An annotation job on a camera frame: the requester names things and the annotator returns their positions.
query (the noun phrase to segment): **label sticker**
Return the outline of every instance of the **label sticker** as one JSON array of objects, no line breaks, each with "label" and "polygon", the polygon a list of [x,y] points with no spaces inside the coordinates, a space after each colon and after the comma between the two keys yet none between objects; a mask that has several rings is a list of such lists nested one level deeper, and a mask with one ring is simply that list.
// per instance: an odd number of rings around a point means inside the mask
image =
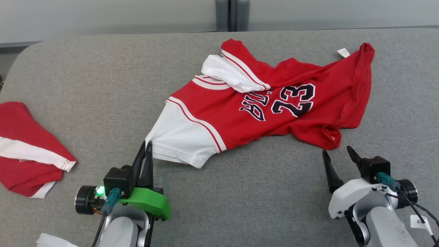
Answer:
[{"label": "label sticker", "polygon": [[349,54],[349,52],[345,49],[345,48],[343,48],[343,49],[341,49],[341,50],[338,50],[337,51],[341,56],[343,56],[344,58],[347,58],[347,57],[349,57],[351,54]]},{"label": "label sticker", "polygon": [[433,235],[433,231],[430,227],[430,224],[428,223],[428,220],[425,216],[422,216],[422,218],[425,221],[425,224],[422,223],[421,219],[416,215],[416,214],[412,214],[410,215],[410,226],[411,228],[421,228],[421,229],[425,229],[428,231],[428,233],[431,235]]}]

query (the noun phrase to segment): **gray tabletop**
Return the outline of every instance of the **gray tabletop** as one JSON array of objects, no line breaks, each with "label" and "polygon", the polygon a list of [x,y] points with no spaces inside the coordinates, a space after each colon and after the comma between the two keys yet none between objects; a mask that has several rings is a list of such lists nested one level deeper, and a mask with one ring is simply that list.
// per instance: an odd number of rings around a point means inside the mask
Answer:
[{"label": "gray tabletop", "polygon": [[[342,130],[342,146],[329,152],[334,167],[344,181],[360,177],[346,145],[382,156],[395,178],[416,184],[419,204],[439,215],[436,29],[80,36],[26,49],[0,94],[0,102],[24,102],[79,162],[45,199],[0,187],[0,246],[35,246],[42,232],[91,245],[100,218],[76,214],[76,191],[131,164],[164,101],[229,38],[270,65],[290,57],[325,65],[341,59],[337,50],[369,42],[376,50],[371,97],[360,127]],[[214,155],[200,170],[159,160],[154,169],[172,214],[155,225],[152,246],[356,246],[347,221],[327,212],[321,149],[291,135]],[[409,227],[411,209],[397,214]],[[426,231],[409,231],[419,246],[432,246]]]}]

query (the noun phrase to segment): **teal connector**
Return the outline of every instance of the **teal connector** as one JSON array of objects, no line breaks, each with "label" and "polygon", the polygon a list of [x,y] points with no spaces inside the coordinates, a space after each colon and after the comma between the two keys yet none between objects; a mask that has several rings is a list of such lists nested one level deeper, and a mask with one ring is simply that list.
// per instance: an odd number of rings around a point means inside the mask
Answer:
[{"label": "teal connector", "polygon": [[110,194],[108,195],[107,199],[105,200],[105,205],[102,207],[101,212],[102,214],[105,213],[105,215],[110,215],[113,211],[114,205],[119,201],[120,197],[122,196],[122,191],[118,188],[114,188],[110,191]]},{"label": "teal connector", "polygon": [[396,188],[401,189],[401,185],[394,178],[390,177],[384,172],[378,172],[374,179],[379,183],[388,186],[393,192],[397,192]]}]

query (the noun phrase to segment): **white wall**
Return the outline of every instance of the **white wall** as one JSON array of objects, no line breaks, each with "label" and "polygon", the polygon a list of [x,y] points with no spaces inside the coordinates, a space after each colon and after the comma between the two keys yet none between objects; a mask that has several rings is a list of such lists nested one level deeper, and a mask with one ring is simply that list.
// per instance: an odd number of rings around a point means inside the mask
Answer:
[{"label": "white wall", "polygon": [[0,0],[0,44],[215,30],[214,0]]},{"label": "white wall", "polygon": [[249,31],[439,25],[439,0],[251,0]]}]

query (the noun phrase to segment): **white cloth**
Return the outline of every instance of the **white cloth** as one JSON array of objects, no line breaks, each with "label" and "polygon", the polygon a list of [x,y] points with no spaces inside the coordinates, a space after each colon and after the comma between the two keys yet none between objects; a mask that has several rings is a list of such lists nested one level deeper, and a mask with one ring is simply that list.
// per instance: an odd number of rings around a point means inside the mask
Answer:
[{"label": "white cloth", "polygon": [[68,241],[55,237],[49,234],[42,233],[40,238],[36,241],[36,247],[77,247]]},{"label": "white cloth", "polygon": [[183,112],[185,108],[183,102],[170,97],[145,141],[152,140],[154,158],[190,164],[199,169],[220,150],[205,127],[210,124],[196,119],[187,109]]},{"label": "white cloth", "polygon": [[201,73],[223,80],[240,93],[265,90],[264,87],[249,79],[248,75],[227,58],[218,55],[209,55],[206,58]]}]

